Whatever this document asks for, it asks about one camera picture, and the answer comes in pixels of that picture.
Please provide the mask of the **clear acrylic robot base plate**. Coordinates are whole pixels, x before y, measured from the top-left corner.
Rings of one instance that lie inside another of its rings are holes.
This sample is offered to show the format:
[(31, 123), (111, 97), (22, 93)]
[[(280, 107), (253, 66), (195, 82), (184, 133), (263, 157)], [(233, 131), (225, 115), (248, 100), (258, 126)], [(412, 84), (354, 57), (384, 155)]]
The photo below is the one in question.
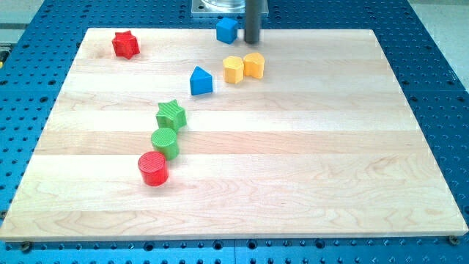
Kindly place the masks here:
[(245, 15), (246, 0), (190, 0), (192, 18), (237, 17)]

